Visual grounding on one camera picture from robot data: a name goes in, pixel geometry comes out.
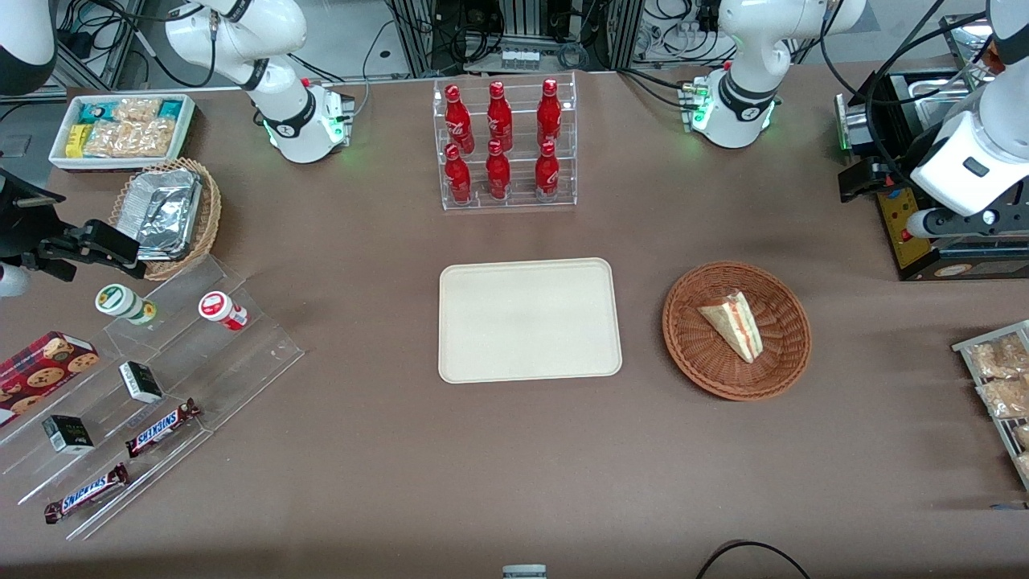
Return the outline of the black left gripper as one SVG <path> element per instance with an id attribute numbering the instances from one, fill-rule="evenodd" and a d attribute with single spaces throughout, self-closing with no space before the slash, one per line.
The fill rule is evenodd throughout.
<path id="1" fill-rule="evenodd" d="M 910 188 L 916 198 L 927 198 L 922 186 L 916 184 L 912 172 L 927 153 L 927 134 L 911 139 L 885 138 L 872 135 L 879 157 L 861 158 L 838 173 L 839 202 L 849 203 L 864 195 L 886 195 L 890 191 Z"/>

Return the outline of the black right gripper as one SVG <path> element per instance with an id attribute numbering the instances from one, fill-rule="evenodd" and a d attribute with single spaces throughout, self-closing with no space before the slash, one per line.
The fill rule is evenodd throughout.
<path id="1" fill-rule="evenodd" d="M 105 221 L 88 220 L 68 228 L 54 206 L 66 201 L 5 169 L 1 170 L 1 261 L 4 265 L 42 272 L 63 282 L 73 282 L 77 267 L 69 260 L 113 267 L 135 279 L 144 279 L 146 265 L 139 261 L 140 244 Z"/>

